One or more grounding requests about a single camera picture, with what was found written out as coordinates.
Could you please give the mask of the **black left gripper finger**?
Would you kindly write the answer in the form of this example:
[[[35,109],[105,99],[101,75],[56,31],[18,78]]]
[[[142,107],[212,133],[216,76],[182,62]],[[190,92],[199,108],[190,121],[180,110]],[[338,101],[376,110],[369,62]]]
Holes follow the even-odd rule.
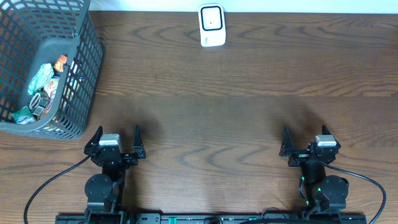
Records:
[[[141,140],[140,129],[139,129],[138,125],[136,126],[135,131],[134,131],[134,139],[133,139],[132,147],[133,147],[135,153],[144,153],[144,145]]]
[[[99,126],[93,137],[85,145],[85,150],[95,150],[99,146],[99,141],[103,135],[103,127]]]

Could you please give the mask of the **yellow snack bag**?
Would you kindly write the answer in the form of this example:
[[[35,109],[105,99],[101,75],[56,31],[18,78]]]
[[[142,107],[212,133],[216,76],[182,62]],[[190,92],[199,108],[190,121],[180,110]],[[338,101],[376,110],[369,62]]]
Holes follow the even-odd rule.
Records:
[[[50,81],[44,86],[43,91],[46,92],[50,101],[49,101],[48,105],[45,107],[45,109],[43,110],[43,112],[41,113],[41,115],[39,116],[39,118],[43,118],[50,111],[50,109],[53,105],[54,99],[55,99],[55,94],[57,92],[58,81],[59,81],[59,77],[51,78]]]

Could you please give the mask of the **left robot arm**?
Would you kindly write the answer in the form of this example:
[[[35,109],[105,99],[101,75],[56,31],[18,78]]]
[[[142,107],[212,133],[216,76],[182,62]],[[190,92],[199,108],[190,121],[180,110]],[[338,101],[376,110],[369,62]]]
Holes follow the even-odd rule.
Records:
[[[146,151],[135,127],[132,152],[121,152],[121,138],[118,134],[104,134],[100,126],[84,148],[84,153],[98,167],[100,174],[91,176],[85,184],[87,208],[85,223],[134,223],[135,219],[122,208],[126,171],[146,158]]]

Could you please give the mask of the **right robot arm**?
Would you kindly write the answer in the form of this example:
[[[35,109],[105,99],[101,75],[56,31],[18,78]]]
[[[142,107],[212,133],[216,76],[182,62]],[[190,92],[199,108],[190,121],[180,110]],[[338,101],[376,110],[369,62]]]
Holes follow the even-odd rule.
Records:
[[[309,220],[323,214],[338,216],[346,208],[348,181],[325,172],[325,167],[336,159],[340,148],[325,125],[321,135],[315,136],[305,149],[295,148],[288,128],[284,128],[279,156],[288,159],[288,166],[301,169],[299,192],[307,202],[307,208],[300,212],[301,218]]]

